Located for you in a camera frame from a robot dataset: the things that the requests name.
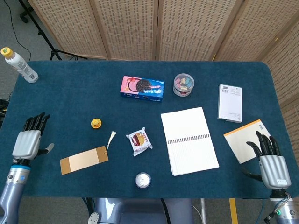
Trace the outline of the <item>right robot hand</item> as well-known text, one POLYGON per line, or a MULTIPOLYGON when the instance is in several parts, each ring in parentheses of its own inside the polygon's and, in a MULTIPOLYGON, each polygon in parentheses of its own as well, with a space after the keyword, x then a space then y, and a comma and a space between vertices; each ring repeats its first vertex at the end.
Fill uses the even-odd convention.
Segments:
POLYGON ((247 177, 263 182, 265 187, 271 190, 286 190, 292 182, 285 158, 281 155, 277 141, 272 137, 267 137, 256 131, 260 146, 252 141, 246 144, 251 146, 255 155, 259 159, 261 174, 253 174, 242 168, 242 173, 247 177))

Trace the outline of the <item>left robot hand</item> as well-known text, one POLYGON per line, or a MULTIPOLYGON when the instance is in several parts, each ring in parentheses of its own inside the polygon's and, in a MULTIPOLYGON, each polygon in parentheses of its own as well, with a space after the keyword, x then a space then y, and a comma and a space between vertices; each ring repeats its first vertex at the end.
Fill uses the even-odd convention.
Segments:
POLYGON ((48 154, 55 146, 50 143, 45 149, 40 149, 40 141, 50 114, 42 112, 26 120, 23 130, 19 132, 12 152, 14 163, 22 160, 32 161, 37 156, 48 154))

